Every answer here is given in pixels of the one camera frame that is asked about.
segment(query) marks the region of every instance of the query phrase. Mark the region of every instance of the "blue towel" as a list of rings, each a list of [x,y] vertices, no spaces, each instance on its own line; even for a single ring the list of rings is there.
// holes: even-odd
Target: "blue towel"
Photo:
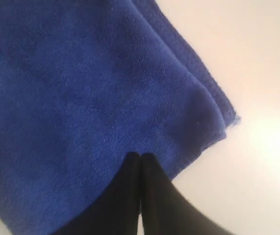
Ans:
[[[235,112],[153,0],[0,0],[0,218],[46,235],[127,152],[175,177]]]

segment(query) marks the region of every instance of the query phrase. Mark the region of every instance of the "microfiber cloth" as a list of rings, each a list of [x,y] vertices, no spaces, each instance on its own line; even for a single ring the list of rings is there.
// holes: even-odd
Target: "microfiber cloth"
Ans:
[[[226,136],[230,102],[157,5],[137,1],[0,0],[0,218],[13,234],[69,222],[129,151],[174,178]]]

